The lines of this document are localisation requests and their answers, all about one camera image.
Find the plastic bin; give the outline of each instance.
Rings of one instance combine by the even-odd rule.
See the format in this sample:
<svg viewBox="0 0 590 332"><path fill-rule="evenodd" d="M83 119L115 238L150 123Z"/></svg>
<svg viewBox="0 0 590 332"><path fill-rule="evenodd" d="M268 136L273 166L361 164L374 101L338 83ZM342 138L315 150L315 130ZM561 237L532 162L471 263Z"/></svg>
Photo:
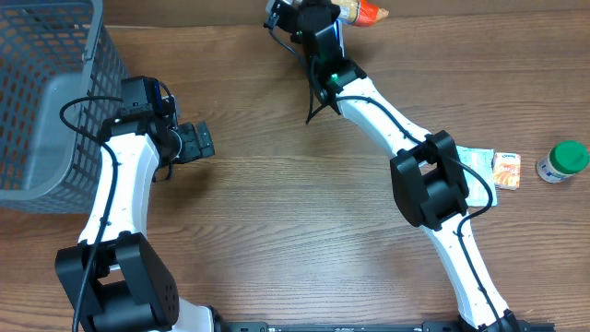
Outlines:
<svg viewBox="0 0 590 332"><path fill-rule="evenodd" d="M100 147L59 119L67 102L120 97L128 77L100 0L0 2L0 207L89 213ZM66 118L96 135L120 105L81 103Z"/></svg>

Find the wooden surface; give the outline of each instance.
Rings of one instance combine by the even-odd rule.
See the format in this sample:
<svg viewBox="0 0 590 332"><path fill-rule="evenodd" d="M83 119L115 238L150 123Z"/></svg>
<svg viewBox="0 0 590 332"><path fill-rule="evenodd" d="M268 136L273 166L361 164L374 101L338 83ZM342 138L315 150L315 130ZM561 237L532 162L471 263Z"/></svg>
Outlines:
<svg viewBox="0 0 590 332"><path fill-rule="evenodd" d="M268 0L104 0L105 22L117 26L193 27L266 20ZM465 15L590 9L588 0L371 0L391 16Z"/></svg>
<svg viewBox="0 0 590 332"><path fill-rule="evenodd" d="M259 26L113 31L134 74L158 77L217 156L154 184L148 238L181 295L229 320L418 323L457 316L432 245L392 198L388 162L354 124L310 125L307 83ZM590 328L590 172L546 184L555 143L590 145L590 13L400 18L347 29L349 53L408 118L458 144L523 156L522 187L474 221L520 318ZM0 330L65 331L53 271L86 216L0 214Z"/></svg>

